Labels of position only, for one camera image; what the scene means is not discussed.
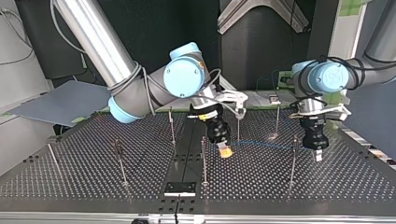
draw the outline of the vertical post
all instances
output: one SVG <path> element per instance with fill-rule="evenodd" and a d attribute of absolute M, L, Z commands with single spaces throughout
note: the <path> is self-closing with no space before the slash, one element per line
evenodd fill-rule
<path fill-rule="evenodd" d="M 207 186 L 209 183 L 207 182 L 207 176 L 206 176 L 206 153 L 205 153 L 205 137 L 202 137 L 201 140 L 201 152 L 202 152 L 202 159 L 204 161 L 204 186 Z"/>

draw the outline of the metal rod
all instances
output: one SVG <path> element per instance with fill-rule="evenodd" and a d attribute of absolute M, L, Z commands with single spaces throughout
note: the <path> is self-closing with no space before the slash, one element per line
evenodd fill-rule
<path fill-rule="evenodd" d="M 239 142 L 239 139 L 240 139 L 240 138 L 239 138 L 239 123 L 240 123 L 240 121 L 241 121 L 241 120 L 239 119 L 239 120 L 238 120 L 238 142 Z"/>
<path fill-rule="evenodd" d="M 174 129 L 174 122 L 172 118 L 172 106 L 169 108 L 169 122 L 171 123 L 171 130 L 172 130 L 172 144 L 175 146 L 175 129 Z"/>
<path fill-rule="evenodd" d="M 124 180 L 123 184 L 124 184 L 124 186 L 127 186 L 128 185 L 128 181 L 126 180 L 126 174 L 125 174 L 125 170 L 124 170 L 124 167 L 123 167 L 122 159 L 120 159 L 120 167 L 121 167 L 121 171 L 122 171 L 122 178 Z"/>
<path fill-rule="evenodd" d="M 279 114 L 280 114 L 280 105 L 277 105 L 277 107 L 276 107 L 276 126 L 275 126 L 276 136 L 277 136 L 277 130 L 279 127 Z"/>
<path fill-rule="evenodd" d="M 49 147 L 50 155 L 51 155 L 53 161 L 55 162 L 55 165 L 56 165 L 56 168 L 58 169 L 59 175 L 62 178 L 61 167 L 59 166 L 58 159 L 56 159 L 55 152 L 53 151 L 52 145 L 50 143 L 48 143 L 47 146 Z"/>
<path fill-rule="evenodd" d="M 291 189 L 294 185 L 294 169 L 295 169 L 295 163 L 296 163 L 296 157 L 297 157 L 297 152 L 299 150 L 300 147 L 300 141 L 299 138 L 297 136 L 297 134 L 295 134 L 293 136 L 293 162 L 291 164 L 291 173 L 290 173 L 290 184 L 289 184 L 289 193 L 291 193 Z"/>
<path fill-rule="evenodd" d="M 207 186 L 209 183 L 207 182 L 207 176 L 206 176 L 206 153 L 205 153 L 205 137 L 202 137 L 201 140 L 201 151 L 202 151 L 202 159 L 204 161 L 204 186 Z"/>
<path fill-rule="evenodd" d="M 125 168 L 124 168 L 123 162 L 122 162 L 121 140 L 119 138 L 116 138 L 116 141 L 114 142 L 114 154 L 116 155 L 116 160 L 120 163 L 120 169 L 121 169 L 122 179 L 123 179 L 122 185 L 128 186 L 129 183 L 128 183 L 128 180 L 126 179 Z"/>
<path fill-rule="evenodd" d="M 53 161 L 55 161 L 56 165 L 59 165 L 58 160 L 56 159 L 55 153 L 53 152 L 52 145 L 50 143 L 48 143 L 47 146 L 49 147 L 49 152 L 50 152 L 50 155 L 51 155 Z"/>

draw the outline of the metal bracket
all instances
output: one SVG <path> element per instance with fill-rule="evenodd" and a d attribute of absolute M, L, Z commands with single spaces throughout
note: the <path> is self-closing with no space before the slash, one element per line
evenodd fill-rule
<path fill-rule="evenodd" d="M 239 19 L 254 7 L 270 7 L 289 24 L 293 1 L 294 0 L 233 0 L 218 18 L 219 33 L 223 35 L 234 23 L 239 21 Z M 291 27 L 296 33 L 302 32 L 305 26 L 308 25 L 308 20 L 297 4 L 295 5 L 292 16 Z"/>
<path fill-rule="evenodd" d="M 195 197 L 195 182 L 168 182 L 165 197 Z"/>

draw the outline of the white wall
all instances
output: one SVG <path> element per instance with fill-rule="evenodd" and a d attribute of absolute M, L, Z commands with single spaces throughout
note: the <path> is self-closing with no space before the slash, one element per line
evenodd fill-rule
<path fill-rule="evenodd" d="M 0 7 L 18 12 L 14 0 L 0 0 Z M 24 36 L 21 24 L 13 17 L 9 18 Z M 2 18 L 0 31 L 0 63 L 15 61 L 29 54 L 30 49 Z M 42 148 L 47 138 L 53 134 L 49 123 L 17 116 L 1 116 L 24 99 L 30 99 L 44 91 L 49 91 L 49 86 L 34 54 L 19 63 L 0 65 L 0 175 Z"/>
<path fill-rule="evenodd" d="M 18 11 L 14 0 L 1 0 L 0 7 Z M 20 34 L 23 34 L 20 23 L 13 17 L 9 18 Z M 0 30 L 0 63 L 15 61 L 29 54 L 30 49 L 1 18 Z M 0 65 L 0 107 L 48 90 L 49 86 L 34 54 L 20 63 Z"/>

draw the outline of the perforated metal table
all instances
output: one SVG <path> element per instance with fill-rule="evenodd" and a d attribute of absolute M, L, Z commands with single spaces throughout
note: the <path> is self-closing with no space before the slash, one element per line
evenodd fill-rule
<path fill-rule="evenodd" d="M 167 113 L 133 124 L 120 124 L 97 114 L 0 177 L 1 220 L 101 220 L 131 222 L 210 221 L 271 222 L 396 222 L 396 173 L 331 123 L 325 129 L 330 147 L 324 161 L 301 149 L 290 187 L 291 141 L 304 136 L 298 120 L 276 112 L 248 111 L 234 155 L 219 157 L 207 143 L 209 184 L 203 186 L 201 139 L 205 125 L 174 113 L 177 144 L 172 144 Z M 122 185 L 120 164 L 113 153 L 116 138 L 125 149 L 123 161 L 129 186 Z M 194 197 L 165 197 L 168 183 L 192 182 Z"/>

